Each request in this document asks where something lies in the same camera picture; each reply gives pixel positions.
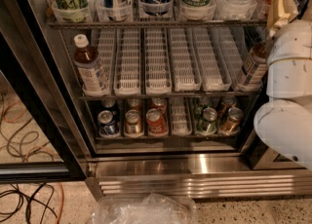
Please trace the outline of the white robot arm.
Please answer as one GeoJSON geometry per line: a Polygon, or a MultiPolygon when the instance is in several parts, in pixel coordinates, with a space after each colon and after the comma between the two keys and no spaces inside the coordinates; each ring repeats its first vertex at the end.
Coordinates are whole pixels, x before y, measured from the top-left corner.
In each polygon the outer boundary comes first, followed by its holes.
{"type": "Polygon", "coordinates": [[[294,0],[271,0],[266,94],[256,112],[257,136],[275,152],[312,169],[312,23],[294,0]]]}

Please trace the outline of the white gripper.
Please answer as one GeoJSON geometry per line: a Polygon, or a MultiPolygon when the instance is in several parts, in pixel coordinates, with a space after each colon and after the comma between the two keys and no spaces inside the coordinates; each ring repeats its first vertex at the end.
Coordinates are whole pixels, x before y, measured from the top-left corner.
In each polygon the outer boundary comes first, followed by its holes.
{"type": "Polygon", "coordinates": [[[294,0],[271,0],[267,30],[270,37],[276,34],[267,59],[268,64],[285,59],[312,57],[312,22],[297,19],[290,23],[297,15],[294,0]]]}

